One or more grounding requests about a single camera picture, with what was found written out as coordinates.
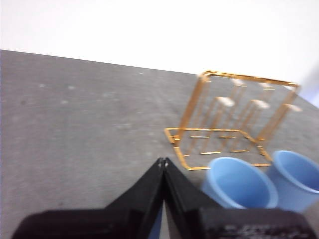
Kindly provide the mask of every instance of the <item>gray table surface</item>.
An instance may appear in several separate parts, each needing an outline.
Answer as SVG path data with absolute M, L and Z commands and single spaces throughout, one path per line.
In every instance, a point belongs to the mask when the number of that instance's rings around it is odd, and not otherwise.
M 199 187 L 205 171 L 183 170 L 163 134 L 178 126 L 195 82 L 192 74 L 1 51 L 1 238 L 28 214 L 106 206 L 160 156 Z M 295 103 L 303 112 L 287 117 L 268 150 L 319 161 L 319 110 Z M 305 216 L 319 233 L 319 204 Z M 177 237 L 171 225 L 164 215 L 160 238 Z

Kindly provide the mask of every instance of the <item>white wall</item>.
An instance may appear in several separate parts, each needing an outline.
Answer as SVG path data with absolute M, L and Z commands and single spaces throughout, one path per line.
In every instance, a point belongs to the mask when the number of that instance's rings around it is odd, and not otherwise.
M 2 0 L 1 48 L 314 84 L 319 0 Z

